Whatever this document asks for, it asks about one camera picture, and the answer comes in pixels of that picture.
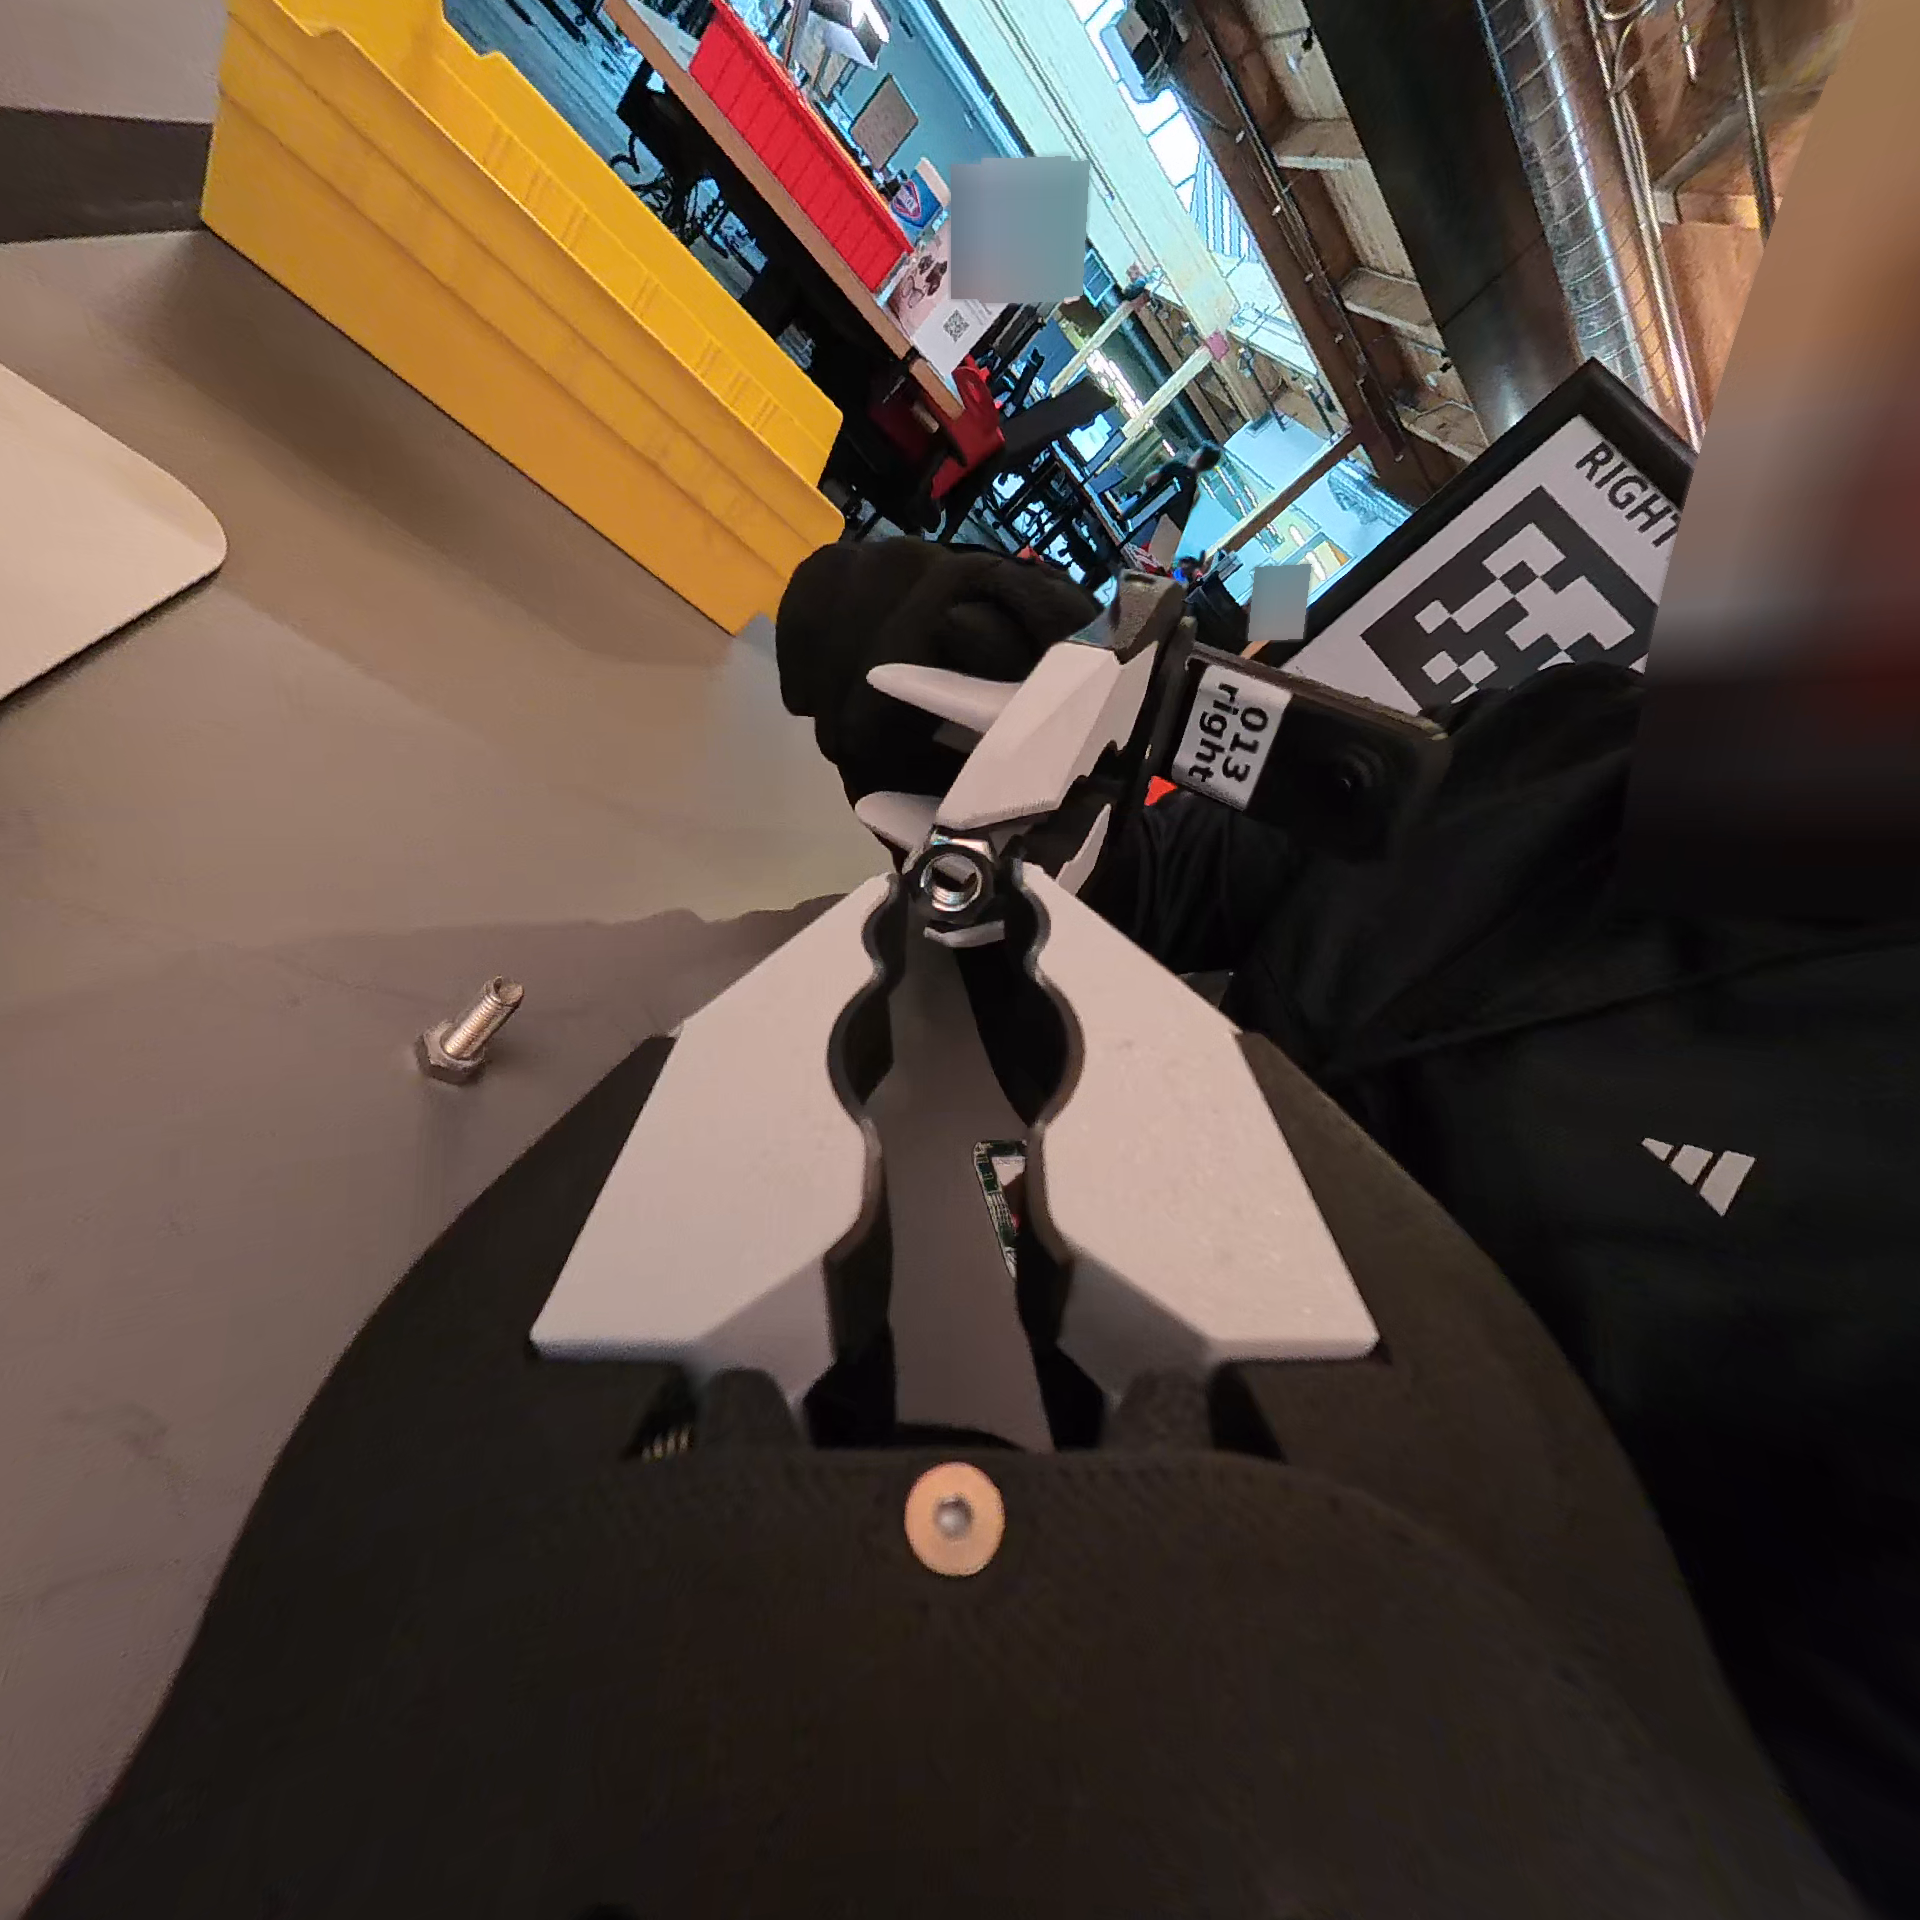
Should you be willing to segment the person's right hand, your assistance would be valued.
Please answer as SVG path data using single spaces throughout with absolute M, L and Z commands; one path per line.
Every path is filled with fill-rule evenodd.
M 1067 573 L 987 545 L 830 544 L 795 569 L 775 613 L 782 703 L 812 723 L 848 805 L 885 791 L 938 798 L 966 750 L 868 672 L 906 662 L 1022 681 L 1094 617 L 1096 598 Z

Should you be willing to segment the red chair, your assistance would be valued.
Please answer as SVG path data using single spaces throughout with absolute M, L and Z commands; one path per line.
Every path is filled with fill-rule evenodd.
M 963 401 L 957 416 L 941 413 L 908 377 L 870 409 L 880 433 L 915 470 L 919 496 L 930 508 L 941 508 L 960 481 L 982 470 L 1004 447 L 1002 409 L 972 351 L 955 364 L 950 384 Z

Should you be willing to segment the silver hex bolt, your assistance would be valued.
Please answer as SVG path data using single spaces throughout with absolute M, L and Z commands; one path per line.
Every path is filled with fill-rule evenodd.
M 444 1085 L 469 1085 L 486 1062 L 498 1030 L 516 1014 L 524 984 L 494 976 L 480 995 L 454 1017 L 427 1025 L 416 1037 L 416 1068 Z

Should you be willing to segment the person's black jacket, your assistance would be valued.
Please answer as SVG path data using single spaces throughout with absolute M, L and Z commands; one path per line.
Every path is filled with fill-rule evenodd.
M 1327 1081 L 1540 1315 L 1791 1793 L 1916 1915 L 1916 913 L 1363 901 Z

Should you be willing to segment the red bin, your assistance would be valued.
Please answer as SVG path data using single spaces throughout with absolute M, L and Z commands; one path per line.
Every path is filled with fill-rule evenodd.
M 878 294 L 909 253 L 896 215 L 732 4 L 714 4 L 687 73 L 828 247 Z

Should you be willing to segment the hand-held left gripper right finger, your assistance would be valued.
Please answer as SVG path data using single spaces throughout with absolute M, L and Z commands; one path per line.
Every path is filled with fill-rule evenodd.
M 1044 1415 L 1102 1419 L 1156 1373 L 1374 1355 L 1375 1318 L 1236 1023 L 1056 877 L 1008 870 L 1002 899 L 1015 1302 Z

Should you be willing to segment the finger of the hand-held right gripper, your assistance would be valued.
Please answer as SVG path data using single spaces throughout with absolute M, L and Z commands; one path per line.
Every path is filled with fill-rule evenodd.
M 938 808 L 940 803 L 932 796 L 876 791 L 855 805 L 855 815 L 887 848 L 900 857 L 912 857 L 923 851 L 932 835 Z M 1002 857 L 1011 848 L 1012 857 L 1037 865 L 1067 894 L 1083 894 L 1114 837 L 1114 813 L 1114 803 L 1092 792 L 1069 800 L 1048 815 L 1031 822 L 1006 822 L 1002 827 L 963 831 L 991 838 Z
M 974 735 L 935 825 L 949 831 L 1031 822 L 1056 811 L 1072 781 L 1135 728 L 1156 644 L 1120 657 L 1100 644 L 1053 644 L 1022 681 L 880 662 L 868 684 Z

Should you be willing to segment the person's right forearm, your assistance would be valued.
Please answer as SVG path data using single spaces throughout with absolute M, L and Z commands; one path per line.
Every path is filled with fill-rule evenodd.
M 1471 700 L 1388 857 L 1306 855 L 1286 875 L 1229 1017 L 1352 1071 L 1486 1013 L 1605 904 L 1643 693 L 1640 672 L 1587 662 Z

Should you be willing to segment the yellow plastic bin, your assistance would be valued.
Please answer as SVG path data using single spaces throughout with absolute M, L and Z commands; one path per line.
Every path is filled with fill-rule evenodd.
M 203 225 L 730 632 L 840 531 L 839 409 L 442 4 L 227 7 Z

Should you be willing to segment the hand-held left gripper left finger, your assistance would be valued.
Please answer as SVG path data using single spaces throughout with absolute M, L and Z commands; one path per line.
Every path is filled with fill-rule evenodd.
M 803 1409 L 878 1351 L 892 1217 L 870 1103 L 906 932 L 900 877 L 867 879 L 684 1021 L 534 1317 L 543 1360 L 759 1373 Z

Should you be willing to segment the silver hex nut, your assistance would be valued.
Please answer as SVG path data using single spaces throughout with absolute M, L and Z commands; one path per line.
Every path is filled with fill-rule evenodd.
M 927 830 L 903 868 L 922 934 L 949 950 L 1002 943 L 1002 859 L 984 831 Z

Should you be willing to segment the silver air duct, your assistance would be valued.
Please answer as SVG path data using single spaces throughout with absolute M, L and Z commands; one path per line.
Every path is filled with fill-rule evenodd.
M 1477 3 L 1507 121 L 1575 347 L 1691 447 L 1708 409 L 1691 368 L 1638 123 L 1628 33 L 1645 4 Z

